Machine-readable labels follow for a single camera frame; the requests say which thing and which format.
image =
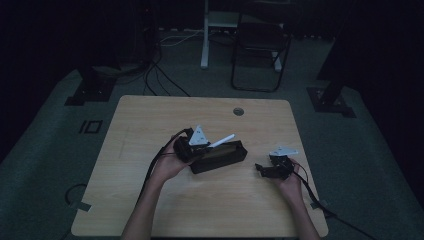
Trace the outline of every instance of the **table top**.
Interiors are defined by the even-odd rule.
[[[235,108],[244,114],[237,116]],[[243,162],[193,174],[190,168],[169,180],[156,208],[154,237],[296,236],[290,209],[276,187],[254,164],[271,166],[278,146],[299,151],[292,157],[315,185],[290,108],[285,100],[123,96],[117,106],[72,225],[77,236],[120,236],[136,204],[151,160],[171,135],[202,125],[210,142],[234,133],[248,154]],[[320,236],[328,233],[321,210],[304,202]]]

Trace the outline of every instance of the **chair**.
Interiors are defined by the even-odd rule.
[[[247,1],[241,6],[237,23],[236,40],[231,57],[231,86],[234,89],[273,92],[279,88],[289,53],[292,34],[300,22],[300,18],[300,7],[296,4],[287,3],[287,1],[253,0]],[[258,57],[257,53],[259,52],[268,52],[269,56],[267,58],[272,60],[272,67],[284,52],[280,74],[275,87],[264,89],[236,85],[234,75],[239,48],[255,53],[255,57]]]

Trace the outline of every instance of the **person's left hand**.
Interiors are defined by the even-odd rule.
[[[178,173],[191,163],[184,163],[178,159],[174,152],[174,142],[178,139],[175,138],[168,147],[163,151],[162,156],[159,157],[153,169],[151,179],[165,183],[167,180],[175,177]]]

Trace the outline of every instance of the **forearm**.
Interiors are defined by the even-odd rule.
[[[293,214],[293,220],[297,228],[299,239],[320,239],[303,201],[290,203],[289,205]]]
[[[148,180],[146,188],[125,226],[122,240],[147,240],[151,238],[153,218],[163,184],[161,181]]]

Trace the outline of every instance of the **gray carpet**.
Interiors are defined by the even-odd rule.
[[[213,39],[228,42],[218,36]],[[318,193],[327,201],[329,209],[377,239],[424,239],[423,209],[360,95],[352,89],[343,89],[343,97],[357,118],[316,113],[313,109],[306,87],[328,84],[315,79],[331,43],[311,39],[294,41],[283,85],[275,93],[233,90],[229,83],[231,49],[211,43],[209,69],[202,70],[201,46],[199,40],[188,40],[163,47],[159,66],[191,96],[288,100]],[[162,75],[159,74],[159,78],[171,95],[183,96]],[[277,74],[270,69],[258,69],[249,78],[254,82],[267,82],[276,79]],[[149,79],[159,95],[166,94],[157,84],[154,71]],[[80,239],[68,234],[76,210],[65,202],[65,192],[75,184],[88,182],[119,98],[141,95],[145,87],[140,76],[122,77],[109,102],[64,106],[80,80],[74,71],[57,84],[33,123],[0,165],[2,240]],[[84,121],[99,120],[103,121],[99,133],[80,133]],[[76,188],[70,194],[71,200],[81,199],[83,192],[83,188]],[[327,222],[329,234],[325,239],[366,239],[334,219]]]

